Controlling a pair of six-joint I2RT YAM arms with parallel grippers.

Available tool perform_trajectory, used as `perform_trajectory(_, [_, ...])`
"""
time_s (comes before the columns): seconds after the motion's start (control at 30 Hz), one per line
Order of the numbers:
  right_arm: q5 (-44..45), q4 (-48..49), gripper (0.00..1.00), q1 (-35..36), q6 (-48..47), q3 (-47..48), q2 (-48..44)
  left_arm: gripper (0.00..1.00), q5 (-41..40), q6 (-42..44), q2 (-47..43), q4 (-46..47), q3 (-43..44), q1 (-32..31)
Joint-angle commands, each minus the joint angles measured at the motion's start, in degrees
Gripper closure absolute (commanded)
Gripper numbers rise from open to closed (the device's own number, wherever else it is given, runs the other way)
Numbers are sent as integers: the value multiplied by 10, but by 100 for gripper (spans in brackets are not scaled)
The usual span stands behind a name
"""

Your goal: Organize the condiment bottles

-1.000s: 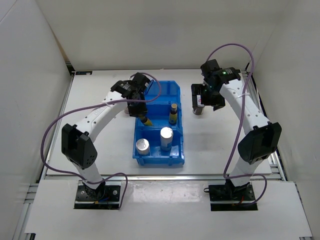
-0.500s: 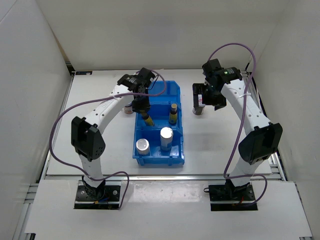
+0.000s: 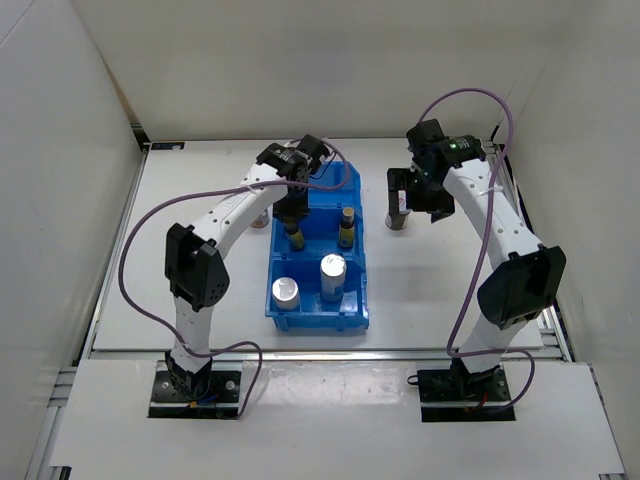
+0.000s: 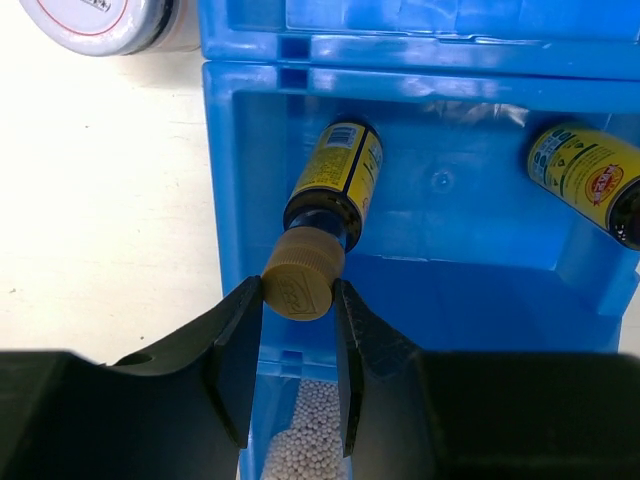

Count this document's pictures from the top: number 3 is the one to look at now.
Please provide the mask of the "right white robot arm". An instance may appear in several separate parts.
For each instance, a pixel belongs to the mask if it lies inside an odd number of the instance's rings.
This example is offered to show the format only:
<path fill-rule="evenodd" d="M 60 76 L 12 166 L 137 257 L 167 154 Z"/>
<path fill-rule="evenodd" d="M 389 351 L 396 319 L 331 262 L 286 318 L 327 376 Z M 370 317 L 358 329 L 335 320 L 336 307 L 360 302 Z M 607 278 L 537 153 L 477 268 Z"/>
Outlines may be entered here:
<path fill-rule="evenodd" d="M 460 206 L 483 242 L 480 258 L 492 268 L 475 290 L 480 316 L 449 371 L 420 384 L 439 400 L 482 399 L 516 334 L 553 304 L 566 256 L 558 246 L 544 246 L 519 218 L 496 187 L 479 139 L 449 137 L 435 119 L 417 123 L 406 138 L 411 165 L 387 172 L 387 227 L 403 229 L 412 212 L 437 222 Z"/>

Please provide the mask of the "silver-lid bead jar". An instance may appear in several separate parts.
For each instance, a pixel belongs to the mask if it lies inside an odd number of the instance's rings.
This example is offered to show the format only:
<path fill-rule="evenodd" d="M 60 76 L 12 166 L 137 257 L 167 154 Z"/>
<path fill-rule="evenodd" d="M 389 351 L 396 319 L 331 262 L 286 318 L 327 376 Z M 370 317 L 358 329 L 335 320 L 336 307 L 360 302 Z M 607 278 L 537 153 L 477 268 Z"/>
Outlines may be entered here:
<path fill-rule="evenodd" d="M 271 296 L 275 306 L 284 311 L 296 310 L 300 303 L 298 284 L 291 277 L 277 278 L 272 284 Z"/>
<path fill-rule="evenodd" d="M 329 302 L 338 302 L 344 292 L 347 263 L 339 254 L 328 254 L 320 262 L 321 295 Z"/>

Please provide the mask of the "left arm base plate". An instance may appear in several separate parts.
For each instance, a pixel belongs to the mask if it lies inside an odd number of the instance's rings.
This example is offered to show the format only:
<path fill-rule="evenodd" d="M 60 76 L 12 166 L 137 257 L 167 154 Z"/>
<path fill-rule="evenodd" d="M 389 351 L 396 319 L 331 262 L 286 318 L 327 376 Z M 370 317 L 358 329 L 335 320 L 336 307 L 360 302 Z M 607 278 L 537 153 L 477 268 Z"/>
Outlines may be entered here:
<path fill-rule="evenodd" d="M 195 393 L 183 394 L 171 383 L 164 363 L 156 366 L 148 414 L 155 419 L 232 420 L 239 413 L 241 363 L 214 362 L 209 378 Z"/>

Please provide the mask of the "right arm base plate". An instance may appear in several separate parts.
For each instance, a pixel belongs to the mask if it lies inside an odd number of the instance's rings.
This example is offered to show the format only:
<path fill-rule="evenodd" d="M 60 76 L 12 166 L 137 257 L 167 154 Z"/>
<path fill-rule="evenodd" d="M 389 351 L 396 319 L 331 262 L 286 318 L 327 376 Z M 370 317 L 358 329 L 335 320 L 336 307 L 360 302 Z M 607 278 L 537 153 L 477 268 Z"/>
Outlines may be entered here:
<path fill-rule="evenodd" d="M 512 422 L 516 420 L 503 368 L 458 383 L 450 370 L 423 369 L 407 378 L 417 387 L 422 423 Z"/>

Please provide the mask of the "yellow-label sauce bottle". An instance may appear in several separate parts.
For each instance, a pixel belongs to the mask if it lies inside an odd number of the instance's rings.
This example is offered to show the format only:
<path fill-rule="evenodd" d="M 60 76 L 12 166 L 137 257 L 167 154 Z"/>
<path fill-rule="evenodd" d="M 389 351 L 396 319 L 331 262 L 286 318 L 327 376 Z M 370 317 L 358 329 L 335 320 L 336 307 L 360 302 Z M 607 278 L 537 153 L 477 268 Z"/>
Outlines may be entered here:
<path fill-rule="evenodd" d="M 342 209 L 338 245 L 342 249 L 350 249 L 355 238 L 355 210 L 352 207 Z"/>
<path fill-rule="evenodd" d="M 305 239 L 302 230 L 297 222 L 285 222 L 283 224 L 284 231 L 289 240 L 292 251 L 301 251 L 304 249 Z"/>

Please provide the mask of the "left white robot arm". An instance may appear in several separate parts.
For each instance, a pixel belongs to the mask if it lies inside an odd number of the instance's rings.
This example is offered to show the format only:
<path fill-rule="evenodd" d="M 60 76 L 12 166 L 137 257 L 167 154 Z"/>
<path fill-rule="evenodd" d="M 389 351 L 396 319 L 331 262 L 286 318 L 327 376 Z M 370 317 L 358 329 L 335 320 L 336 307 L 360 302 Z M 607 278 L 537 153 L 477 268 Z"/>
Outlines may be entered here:
<path fill-rule="evenodd" d="M 167 232 L 165 276 L 176 309 L 175 328 L 181 338 L 166 353 L 173 387 L 188 400 L 199 400 L 210 389 L 209 335 L 213 308 L 226 294 L 230 277 L 224 259 L 236 240 L 270 206 L 280 202 L 298 221 L 308 212 L 304 186 L 269 181 L 307 183 L 329 149 L 306 135 L 295 146 L 270 144 L 239 183 L 239 193 L 225 196 L 212 211 L 188 226 L 174 224 Z"/>

